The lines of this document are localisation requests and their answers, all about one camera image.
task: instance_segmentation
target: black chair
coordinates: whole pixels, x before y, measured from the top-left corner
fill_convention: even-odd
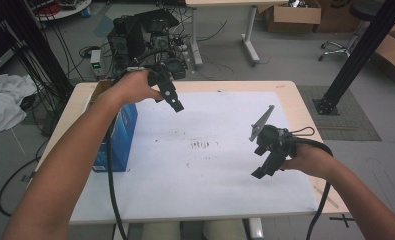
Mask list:
[[[362,0],[362,1],[358,1],[354,4],[352,4],[350,6],[350,13],[354,17],[362,20],[361,23],[357,27],[356,31],[353,33],[352,38],[350,38],[350,40],[346,46],[343,46],[343,45],[336,43],[334,41],[327,41],[324,44],[322,44],[322,46],[321,46],[322,49],[325,49],[330,44],[338,47],[338,49],[334,50],[334,51],[324,52],[324,54],[322,54],[319,57],[319,61],[322,61],[324,56],[330,55],[330,54],[335,54],[335,53],[344,53],[347,55],[347,57],[349,57],[350,54],[352,53],[354,47],[357,44],[357,40],[358,40],[359,36],[361,36],[363,34],[363,30],[365,29],[364,26],[369,24],[369,22],[371,22],[375,18],[375,16],[377,15],[378,11],[381,8],[381,6],[382,6],[381,2],[376,2],[374,0],[371,0],[371,1]]]

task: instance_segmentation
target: beige pants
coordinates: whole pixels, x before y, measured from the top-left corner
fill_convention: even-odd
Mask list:
[[[243,221],[205,221],[203,234],[207,240],[246,240]],[[180,240],[179,222],[145,223],[142,240]]]

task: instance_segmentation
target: person's right hand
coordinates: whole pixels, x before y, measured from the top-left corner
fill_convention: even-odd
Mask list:
[[[334,169],[340,165],[340,162],[322,149],[307,144],[297,144],[297,156],[286,160],[281,169],[300,170],[308,175],[327,180]]]

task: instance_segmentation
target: black metal post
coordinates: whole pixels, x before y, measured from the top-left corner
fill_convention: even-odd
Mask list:
[[[322,99],[315,101],[320,115],[329,115],[362,67],[395,24],[395,0],[386,0]]]

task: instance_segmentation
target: floor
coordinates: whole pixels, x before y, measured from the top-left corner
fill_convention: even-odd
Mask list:
[[[75,63],[80,61],[77,52],[91,45],[102,45],[104,38],[96,37],[93,31],[110,6],[93,3],[90,18],[79,14],[57,21]],[[263,21],[256,19],[252,42],[262,59],[262,64],[252,67],[244,51],[240,33],[245,21],[234,19],[228,8],[218,8],[220,21],[228,20],[224,30],[216,37],[200,43],[205,65],[195,70],[192,60],[186,79],[190,80],[292,80],[297,85],[329,86],[344,64],[344,56],[331,56],[319,62],[323,50],[320,45],[329,39],[345,43],[349,34],[274,34],[265,31]],[[45,32],[50,45],[61,65],[66,69],[66,58],[49,23]],[[209,36],[216,32],[221,23],[199,22],[199,36]],[[93,72],[84,62],[78,66],[87,81],[93,80]],[[16,59],[12,59],[0,73],[25,75],[26,71]],[[71,78],[77,78],[73,72]],[[382,141],[325,141],[335,156],[348,165],[395,213],[395,83],[379,72],[369,62],[362,69],[350,87]],[[0,189],[9,176],[21,165],[35,158],[40,145],[47,138],[33,125],[19,124],[0,132]],[[23,169],[8,185],[2,205],[12,212],[19,202],[27,183],[24,175],[30,174],[36,164]],[[330,220],[341,215],[323,215],[312,234],[312,239],[363,239],[354,222]],[[275,217],[262,219],[265,239],[304,239],[311,216]],[[0,213],[0,238],[8,217]],[[183,225],[184,239],[201,239],[201,222],[187,222]],[[111,239],[113,225],[71,226],[69,239]],[[139,239],[142,225],[131,227],[130,239]]]

